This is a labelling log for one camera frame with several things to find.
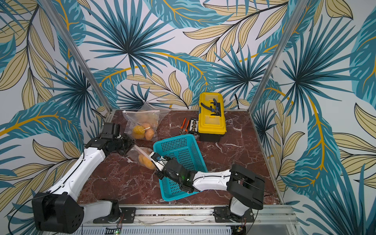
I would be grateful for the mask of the clear dotted bag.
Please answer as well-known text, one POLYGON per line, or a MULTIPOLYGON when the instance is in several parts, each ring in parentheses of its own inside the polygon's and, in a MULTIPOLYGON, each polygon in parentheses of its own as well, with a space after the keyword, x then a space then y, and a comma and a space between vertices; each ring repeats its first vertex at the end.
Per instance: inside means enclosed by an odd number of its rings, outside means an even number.
POLYGON ((149 112, 145 111, 123 111, 122 112, 125 120, 127 121, 124 133, 128 134, 129 136, 132 137, 132 129, 136 125, 141 125, 147 129, 153 129, 155 131, 154 138, 150 141, 157 141, 158 136, 157 136, 157 127, 158 127, 158 117, 156 114, 152 114, 149 112))
POLYGON ((155 170, 156 166, 152 163, 148 156, 152 153, 152 149, 147 147, 134 146, 128 151, 127 157, 132 161, 138 163, 140 166, 146 167, 150 170, 155 170))

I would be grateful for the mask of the teal plastic basket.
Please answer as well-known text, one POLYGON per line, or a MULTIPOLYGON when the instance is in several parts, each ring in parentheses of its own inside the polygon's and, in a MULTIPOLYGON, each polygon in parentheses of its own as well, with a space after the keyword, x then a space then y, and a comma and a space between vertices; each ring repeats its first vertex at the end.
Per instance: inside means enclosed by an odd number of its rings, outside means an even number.
MULTIPOLYGON (((153 150, 163 157, 175 158, 178 163, 188 170, 208 171, 197 141, 192 134, 179 135, 157 141, 153 145, 153 150)), ((160 180, 159 183, 164 201, 180 200, 195 195, 195 193, 186 193, 180 190, 177 183, 166 177, 160 180)))

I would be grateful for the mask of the potato orange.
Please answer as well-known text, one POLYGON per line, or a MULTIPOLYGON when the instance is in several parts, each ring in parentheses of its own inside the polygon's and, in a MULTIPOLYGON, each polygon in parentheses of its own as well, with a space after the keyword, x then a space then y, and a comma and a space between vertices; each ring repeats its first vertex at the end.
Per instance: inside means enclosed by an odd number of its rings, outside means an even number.
POLYGON ((145 139, 148 141, 152 140, 154 138, 154 135, 155 131, 152 128, 145 131, 145 139))

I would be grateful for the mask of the clear zipper bag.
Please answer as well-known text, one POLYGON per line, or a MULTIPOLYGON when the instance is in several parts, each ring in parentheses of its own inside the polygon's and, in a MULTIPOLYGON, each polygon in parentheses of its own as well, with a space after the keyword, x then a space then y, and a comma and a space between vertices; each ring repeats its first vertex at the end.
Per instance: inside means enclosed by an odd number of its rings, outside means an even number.
POLYGON ((157 107, 156 105, 153 105, 145 101, 140 111, 145 111, 145 112, 149 112, 152 114, 156 114, 158 117, 158 125, 162 122, 162 120, 166 117, 166 115, 170 113, 170 109, 168 108, 157 107))

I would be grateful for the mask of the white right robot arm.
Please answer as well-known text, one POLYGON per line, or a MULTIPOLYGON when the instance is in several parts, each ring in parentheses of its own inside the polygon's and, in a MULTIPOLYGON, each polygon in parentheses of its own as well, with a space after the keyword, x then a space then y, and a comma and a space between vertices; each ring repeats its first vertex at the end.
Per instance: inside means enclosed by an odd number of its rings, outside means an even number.
POLYGON ((188 170, 175 158, 164 158, 159 154, 152 156, 151 161, 161 180, 172 180, 183 192, 227 191, 233 196, 229 205, 232 215, 244 216, 249 209, 263 209, 265 180, 243 166, 234 164, 229 170, 202 172, 188 170))

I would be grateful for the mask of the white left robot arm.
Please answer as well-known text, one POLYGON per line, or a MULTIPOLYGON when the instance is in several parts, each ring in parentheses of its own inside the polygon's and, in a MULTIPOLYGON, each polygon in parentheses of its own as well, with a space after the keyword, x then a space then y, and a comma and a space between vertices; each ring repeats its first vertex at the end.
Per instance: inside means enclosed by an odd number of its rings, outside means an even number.
POLYGON ((98 219, 117 223, 121 211, 117 200, 100 200, 80 205, 77 200, 94 170, 111 153, 126 155, 135 145, 128 134, 120 133, 120 125, 106 122, 103 130, 92 138, 69 171, 45 193, 32 199, 35 226, 41 232, 72 234, 83 223, 98 219))

